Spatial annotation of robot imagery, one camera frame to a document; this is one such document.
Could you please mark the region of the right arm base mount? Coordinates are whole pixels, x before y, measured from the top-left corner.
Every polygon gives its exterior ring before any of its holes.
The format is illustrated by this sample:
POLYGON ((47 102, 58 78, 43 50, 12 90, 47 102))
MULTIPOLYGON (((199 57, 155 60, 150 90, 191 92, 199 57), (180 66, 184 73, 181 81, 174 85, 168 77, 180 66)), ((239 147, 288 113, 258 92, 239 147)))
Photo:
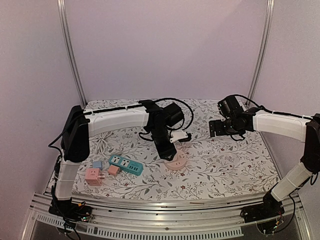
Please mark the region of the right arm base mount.
POLYGON ((285 213, 281 201, 277 201, 268 191, 262 198, 262 203, 245 206, 241 209, 240 217, 245 223, 256 222, 285 213))

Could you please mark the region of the white cube socket adapter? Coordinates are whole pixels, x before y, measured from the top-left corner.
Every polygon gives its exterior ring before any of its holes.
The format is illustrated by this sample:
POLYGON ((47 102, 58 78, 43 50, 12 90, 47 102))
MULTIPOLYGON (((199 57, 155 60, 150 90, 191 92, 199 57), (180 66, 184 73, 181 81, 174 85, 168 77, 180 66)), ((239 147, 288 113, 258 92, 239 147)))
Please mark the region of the white cube socket adapter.
POLYGON ((186 163, 187 163, 186 154, 182 150, 177 150, 173 165, 175 167, 183 168, 186 165, 186 163))

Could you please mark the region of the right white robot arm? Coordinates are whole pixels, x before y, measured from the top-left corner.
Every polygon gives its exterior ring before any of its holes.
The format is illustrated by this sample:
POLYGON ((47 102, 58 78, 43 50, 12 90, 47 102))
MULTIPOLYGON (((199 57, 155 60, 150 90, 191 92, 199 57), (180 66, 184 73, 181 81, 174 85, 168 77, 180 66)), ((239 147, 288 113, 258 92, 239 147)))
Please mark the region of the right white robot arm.
POLYGON ((212 138, 239 136, 244 140, 246 133, 259 133, 266 137, 300 145, 297 163, 263 197, 258 213, 269 218, 278 210, 286 197, 302 188, 304 184, 320 172, 320 116, 297 116, 289 113, 267 111, 263 107, 244 110, 221 108, 222 119, 209 121, 212 138))

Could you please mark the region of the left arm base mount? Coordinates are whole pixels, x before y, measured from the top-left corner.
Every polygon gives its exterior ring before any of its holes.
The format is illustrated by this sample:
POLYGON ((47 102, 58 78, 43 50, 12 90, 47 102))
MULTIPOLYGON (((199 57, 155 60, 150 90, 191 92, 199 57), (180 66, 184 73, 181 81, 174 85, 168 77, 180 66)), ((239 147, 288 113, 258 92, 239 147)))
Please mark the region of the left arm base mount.
POLYGON ((74 203, 72 199, 57 200, 52 199, 48 212, 65 218, 73 222, 87 222, 92 217, 92 207, 88 206, 85 201, 74 203))

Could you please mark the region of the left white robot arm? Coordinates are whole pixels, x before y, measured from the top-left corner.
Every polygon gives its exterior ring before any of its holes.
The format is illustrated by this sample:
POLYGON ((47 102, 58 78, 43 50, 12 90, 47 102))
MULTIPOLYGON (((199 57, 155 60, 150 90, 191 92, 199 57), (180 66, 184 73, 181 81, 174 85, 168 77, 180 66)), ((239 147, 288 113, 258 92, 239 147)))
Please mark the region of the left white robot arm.
POLYGON ((90 138, 114 130, 140 127, 151 134, 159 157, 171 161, 177 153, 174 142, 189 137, 184 130, 173 130, 173 126, 183 120, 183 112, 177 104, 160 107, 155 100, 140 100, 135 105, 109 109, 83 110, 79 105, 74 106, 59 135, 62 161, 55 183, 55 209, 63 217, 70 217, 75 211, 69 200, 79 166, 90 154, 90 138))

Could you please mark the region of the pink round power socket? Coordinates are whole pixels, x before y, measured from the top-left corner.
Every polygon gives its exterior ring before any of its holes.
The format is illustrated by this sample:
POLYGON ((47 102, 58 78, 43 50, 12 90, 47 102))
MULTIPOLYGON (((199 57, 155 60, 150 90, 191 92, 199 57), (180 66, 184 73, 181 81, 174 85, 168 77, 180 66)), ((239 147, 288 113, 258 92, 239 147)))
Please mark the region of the pink round power socket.
POLYGON ((164 165, 172 171, 179 171, 183 169, 187 164, 187 157, 186 154, 181 151, 177 150, 176 155, 174 156, 173 160, 168 161, 164 160, 164 165))

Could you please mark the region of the orange usb charger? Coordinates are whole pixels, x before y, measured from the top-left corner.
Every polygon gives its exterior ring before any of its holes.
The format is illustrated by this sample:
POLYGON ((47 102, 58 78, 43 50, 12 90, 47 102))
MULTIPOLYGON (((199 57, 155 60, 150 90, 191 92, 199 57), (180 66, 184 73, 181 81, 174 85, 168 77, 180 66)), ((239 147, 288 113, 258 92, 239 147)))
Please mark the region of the orange usb charger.
POLYGON ((121 168, 116 165, 110 165, 107 172, 112 176, 117 176, 121 172, 121 168))

